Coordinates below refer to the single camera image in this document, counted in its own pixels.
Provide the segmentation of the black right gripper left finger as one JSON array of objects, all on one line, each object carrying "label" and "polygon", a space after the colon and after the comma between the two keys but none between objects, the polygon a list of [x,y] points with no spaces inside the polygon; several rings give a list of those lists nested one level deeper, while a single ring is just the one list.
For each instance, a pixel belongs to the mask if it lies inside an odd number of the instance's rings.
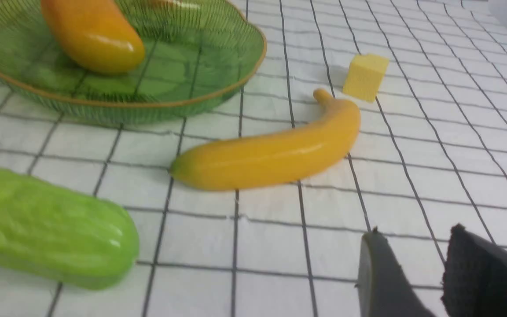
[{"label": "black right gripper left finger", "polygon": [[413,291],[377,227],[361,237],[356,288],[362,317],[434,316]]}]

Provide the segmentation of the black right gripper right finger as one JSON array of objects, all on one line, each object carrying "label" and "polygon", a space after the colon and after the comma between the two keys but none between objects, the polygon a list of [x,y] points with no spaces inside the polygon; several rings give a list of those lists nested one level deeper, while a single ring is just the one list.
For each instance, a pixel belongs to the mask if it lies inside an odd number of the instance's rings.
[{"label": "black right gripper right finger", "polygon": [[507,250],[453,226],[442,286],[450,317],[507,317]]}]

